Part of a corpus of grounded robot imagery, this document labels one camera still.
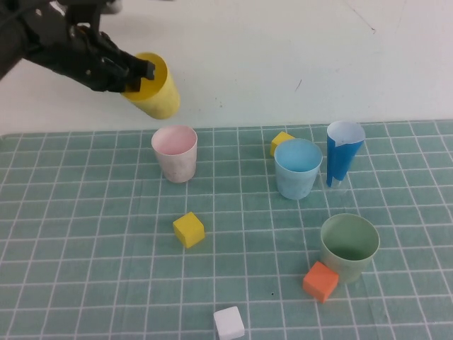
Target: cup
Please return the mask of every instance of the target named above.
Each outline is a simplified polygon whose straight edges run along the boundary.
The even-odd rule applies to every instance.
[[[360,277],[379,248],[379,234],[369,221],[353,214],[332,216],[321,227],[321,262],[341,283]]]
[[[154,53],[139,53],[137,58],[156,66],[154,80],[142,78],[140,91],[126,91],[122,95],[152,118],[170,118],[180,105],[180,96],[170,70],[165,61]]]
[[[365,140],[360,124],[338,121],[327,127],[327,186],[341,182]]]
[[[296,138],[280,143],[274,158],[277,189],[282,196],[290,200],[306,197],[323,160],[321,149],[309,140]]]
[[[186,125],[170,125],[154,133],[151,146],[170,182],[187,182],[195,175],[197,140],[197,133]]]

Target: blue cup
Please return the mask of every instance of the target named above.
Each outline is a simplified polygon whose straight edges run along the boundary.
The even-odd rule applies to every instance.
[[[274,153],[277,189],[290,200],[306,197],[323,160],[321,149],[309,140],[286,140]]]
[[[360,124],[338,121],[327,127],[327,185],[341,182],[365,140]]]

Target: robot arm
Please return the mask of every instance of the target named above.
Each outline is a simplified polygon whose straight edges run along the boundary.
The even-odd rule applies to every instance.
[[[139,91],[155,66],[99,31],[115,0],[0,0],[0,79],[22,58],[94,91]]]

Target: block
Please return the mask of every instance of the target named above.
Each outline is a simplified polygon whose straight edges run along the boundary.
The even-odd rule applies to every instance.
[[[325,303],[337,284],[338,274],[318,261],[305,275],[302,287],[308,294]]]
[[[284,142],[285,140],[292,140],[294,139],[293,136],[287,134],[286,132],[281,132],[279,133],[273,140],[272,143],[270,144],[270,155],[274,157],[274,152],[275,149],[277,149],[277,146],[281,143]]]
[[[245,334],[241,314],[236,306],[215,312],[214,321],[220,340],[236,339]]]
[[[178,218],[173,222],[176,237],[186,248],[197,244],[205,238],[205,227],[193,212]]]

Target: yellow cup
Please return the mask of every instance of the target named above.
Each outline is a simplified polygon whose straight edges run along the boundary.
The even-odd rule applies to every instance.
[[[142,78],[139,92],[126,91],[122,95],[152,118],[170,118],[179,109],[180,96],[165,61],[148,52],[139,53],[136,57],[156,65],[154,80]]]

